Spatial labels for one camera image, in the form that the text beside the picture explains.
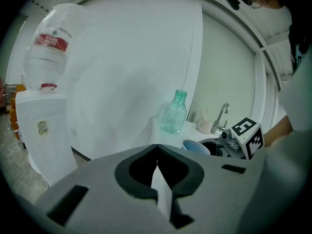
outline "faucet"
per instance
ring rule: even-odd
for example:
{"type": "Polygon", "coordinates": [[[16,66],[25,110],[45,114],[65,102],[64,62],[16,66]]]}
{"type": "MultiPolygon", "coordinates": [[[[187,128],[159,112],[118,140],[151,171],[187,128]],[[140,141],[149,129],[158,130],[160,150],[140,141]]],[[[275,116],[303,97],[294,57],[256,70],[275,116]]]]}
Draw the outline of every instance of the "faucet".
{"type": "Polygon", "coordinates": [[[230,109],[229,104],[228,103],[224,103],[223,106],[221,107],[221,110],[220,110],[220,113],[218,115],[218,118],[214,121],[214,124],[213,124],[213,126],[211,128],[210,133],[215,134],[217,130],[224,130],[225,129],[226,123],[228,123],[228,121],[226,120],[225,123],[224,123],[224,126],[221,127],[221,126],[219,126],[220,118],[222,116],[223,111],[227,114],[229,109],[230,109]]]}

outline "floor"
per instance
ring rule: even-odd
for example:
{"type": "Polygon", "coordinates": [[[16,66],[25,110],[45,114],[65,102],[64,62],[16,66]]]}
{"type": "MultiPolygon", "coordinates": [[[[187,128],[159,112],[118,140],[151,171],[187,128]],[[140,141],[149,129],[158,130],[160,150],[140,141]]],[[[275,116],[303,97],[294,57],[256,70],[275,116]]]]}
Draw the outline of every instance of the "floor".
{"type": "MultiPolygon", "coordinates": [[[[86,161],[74,155],[78,166],[86,161]]],[[[11,190],[34,204],[48,183],[29,164],[28,152],[11,130],[9,114],[0,114],[0,167],[11,190]]]]}

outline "white cup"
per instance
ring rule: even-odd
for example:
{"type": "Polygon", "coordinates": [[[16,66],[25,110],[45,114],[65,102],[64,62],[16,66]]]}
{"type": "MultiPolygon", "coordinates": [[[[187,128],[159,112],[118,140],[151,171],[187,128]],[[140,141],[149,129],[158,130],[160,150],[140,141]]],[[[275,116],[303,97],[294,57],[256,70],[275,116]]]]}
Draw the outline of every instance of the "white cup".
{"type": "Polygon", "coordinates": [[[207,147],[193,140],[184,140],[182,142],[182,148],[194,153],[210,155],[210,151],[207,147]]]}
{"type": "Polygon", "coordinates": [[[213,123],[208,120],[202,120],[198,123],[198,129],[203,134],[209,134],[212,127],[213,123]]]}

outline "ceiling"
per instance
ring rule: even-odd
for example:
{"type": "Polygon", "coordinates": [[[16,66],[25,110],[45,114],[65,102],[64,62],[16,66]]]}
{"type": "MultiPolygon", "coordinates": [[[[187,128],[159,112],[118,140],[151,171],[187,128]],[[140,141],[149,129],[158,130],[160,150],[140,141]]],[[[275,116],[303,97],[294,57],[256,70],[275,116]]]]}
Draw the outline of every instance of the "ceiling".
{"type": "MultiPolygon", "coordinates": [[[[44,11],[50,11],[53,6],[60,3],[81,3],[88,0],[29,0],[32,4],[44,11]]],[[[286,8],[270,10],[266,8],[252,9],[241,6],[239,12],[247,18],[259,32],[265,46],[262,48],[271,59],[276,70],[277,80],[282,88],[291,77],[292,63],[290,59],[290,45],[288,41],[291,15],[286,8]]]]}

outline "green glass bottle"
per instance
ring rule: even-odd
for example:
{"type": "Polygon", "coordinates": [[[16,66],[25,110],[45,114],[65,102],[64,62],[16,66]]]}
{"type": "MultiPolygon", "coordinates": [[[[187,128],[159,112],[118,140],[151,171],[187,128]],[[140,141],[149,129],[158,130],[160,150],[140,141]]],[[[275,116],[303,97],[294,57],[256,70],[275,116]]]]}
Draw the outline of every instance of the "green glass bottle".
{"type": "Polygon", "coordinates": [[[170,134],[179,134],[185,122],[187,109],[185,107],[185,98],[187,93],[183,90],[175,92],[174,100],[166,107],[161,121],[161,129],[170,134]]]}

